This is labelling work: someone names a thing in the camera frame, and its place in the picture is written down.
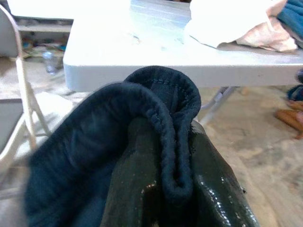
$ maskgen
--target white folding chair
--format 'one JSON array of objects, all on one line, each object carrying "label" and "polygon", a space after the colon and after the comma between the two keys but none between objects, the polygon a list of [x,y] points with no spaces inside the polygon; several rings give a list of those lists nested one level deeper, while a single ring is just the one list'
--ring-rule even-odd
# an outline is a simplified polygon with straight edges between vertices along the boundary
[{"label": "white folding chair", "polygon": [[25,132],[31,149],[36,146],[33,112],[45,131],[50,135],[46,121],[30,83],[27,81],[23,57],[22,41],[14,18],[0,5],[0,56],[16,58],[17,75],[21,99],[0,100],[0,173],[12,164],[14,156],[23,140]]}]

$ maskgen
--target white table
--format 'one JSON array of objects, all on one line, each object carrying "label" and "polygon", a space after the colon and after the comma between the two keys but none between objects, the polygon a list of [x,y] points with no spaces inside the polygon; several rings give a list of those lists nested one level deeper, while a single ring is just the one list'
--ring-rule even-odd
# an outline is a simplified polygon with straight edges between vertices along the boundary
[{"label": "white table", "polygon": [[75,18],[63,58],[66,84],[74,91],[122,81],[144,66],[167,66],[188,75],[198,87],[222,87],[202,106],[211,107],[204,124],[235,87],[297,84],[295,75],[303,68],[302,50],[285,54],[236,44],[219,50],[200,44],[184,34],[190,20],[188,3],[132,0],[133,32],[119,35],[101,29],[104,20],[98,20],[97,7],[90,7],[85,9],[89,14]]}]

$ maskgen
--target concrete floor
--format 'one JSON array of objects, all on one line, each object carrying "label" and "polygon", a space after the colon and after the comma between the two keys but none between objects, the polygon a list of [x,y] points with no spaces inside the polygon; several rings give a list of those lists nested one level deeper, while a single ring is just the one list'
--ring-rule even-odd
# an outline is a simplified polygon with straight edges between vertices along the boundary
[{"label": "concrete floor", "polygon": [[[62,71],[50,76],[40,62],[27,62],[26,66],[37,93],[57,94],[75,104],[88,95],[66,88]],[[261,226],[302,227],[303,140],[294,140],[296,131],[273,117],[276,109],[286,108],[285,92],[276,87],[251,87],[249,94],[243,96],[240,91],[205,127],[206,132],[246,189]],[[202,101],[206,101],[215,89],[204,88],[200,92]],[[0,98],[14,97],[19,97],[14,63],[0,58]],[[2,176],[1,226],[27,226],[21,203],[27,176],[26,162],[17,163]]]}]

